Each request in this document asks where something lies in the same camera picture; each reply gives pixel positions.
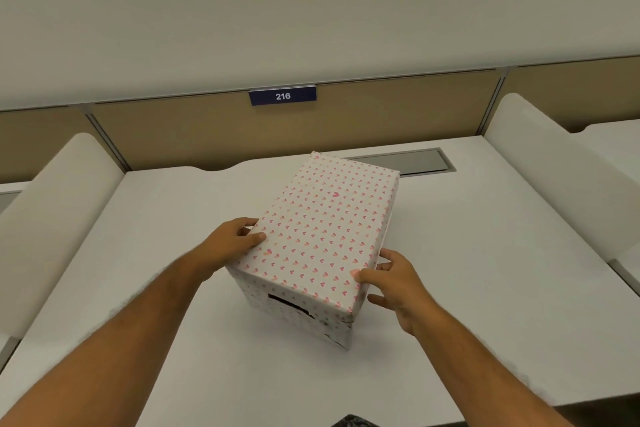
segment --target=gift box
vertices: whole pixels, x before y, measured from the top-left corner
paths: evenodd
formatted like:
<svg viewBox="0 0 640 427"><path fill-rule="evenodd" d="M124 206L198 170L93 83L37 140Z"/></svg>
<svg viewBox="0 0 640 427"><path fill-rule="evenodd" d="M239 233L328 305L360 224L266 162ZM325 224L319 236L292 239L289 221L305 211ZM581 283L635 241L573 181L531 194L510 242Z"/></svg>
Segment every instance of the gift box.
<svg viewBox="0 0 640 427"><path fill-rule="evenodd" d="M314 152L227 266L252 307L345 349L366 296L351 270L375 268L400 172Z"/></svg>

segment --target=patterned black fabric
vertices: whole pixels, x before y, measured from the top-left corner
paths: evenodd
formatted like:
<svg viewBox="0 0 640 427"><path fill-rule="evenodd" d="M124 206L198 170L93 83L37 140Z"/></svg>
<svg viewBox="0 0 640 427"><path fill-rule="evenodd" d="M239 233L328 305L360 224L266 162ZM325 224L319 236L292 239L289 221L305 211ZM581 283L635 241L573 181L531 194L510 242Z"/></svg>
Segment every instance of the patterned black fabric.
<svg viewBox="0 0 640 427"><path fill-rule="evenodd" d="M332 427L378 427L375 424L372 424L368 420L364 420L357 415L347 415L337 424L332 425Z"/></svg>

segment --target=person's left hand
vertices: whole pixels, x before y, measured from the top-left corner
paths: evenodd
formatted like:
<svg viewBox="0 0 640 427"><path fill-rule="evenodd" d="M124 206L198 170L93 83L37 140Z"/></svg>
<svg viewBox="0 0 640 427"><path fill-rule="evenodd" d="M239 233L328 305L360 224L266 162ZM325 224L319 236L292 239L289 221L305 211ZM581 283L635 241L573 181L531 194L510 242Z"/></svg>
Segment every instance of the person's left hand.
<svg viewBox="0 0 640 427"><path fill-rule="evenodd" d="M221 269L228 262L240 257L252 246L258 245L267 237L264 233L249 235L250 229L258 221L257 218L236 218L225 221L213 230L204 242L185 255L198 268L201 280L206 280L213 272Z"/></svg>

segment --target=desk number plate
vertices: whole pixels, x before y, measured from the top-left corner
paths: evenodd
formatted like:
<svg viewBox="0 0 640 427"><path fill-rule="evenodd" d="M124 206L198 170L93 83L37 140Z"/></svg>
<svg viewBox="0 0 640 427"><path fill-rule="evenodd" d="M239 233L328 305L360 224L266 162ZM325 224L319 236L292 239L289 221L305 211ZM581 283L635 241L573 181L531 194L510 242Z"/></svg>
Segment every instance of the desk number plate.
<svg viewBox="0 0 640 427"><path fill-rule="evenodd" d="M316 101L316 85L268 90L251 90L249 92L249 98L251 98L251 104L253 107L256 105L273 105L274 103Z"/></svg>

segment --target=white box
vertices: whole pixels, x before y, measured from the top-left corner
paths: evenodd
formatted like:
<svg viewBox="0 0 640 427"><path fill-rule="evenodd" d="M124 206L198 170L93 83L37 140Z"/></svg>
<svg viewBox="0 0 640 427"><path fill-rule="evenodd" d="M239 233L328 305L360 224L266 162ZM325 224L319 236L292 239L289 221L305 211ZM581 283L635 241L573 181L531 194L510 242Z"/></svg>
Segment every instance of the white box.
<svg viewBox="0 0 640 427"><path fill-rule="evenodd" d="M229 273L249 303L348 349L375 268L400 172L314 152L252 233L267 239Z"/></svg>

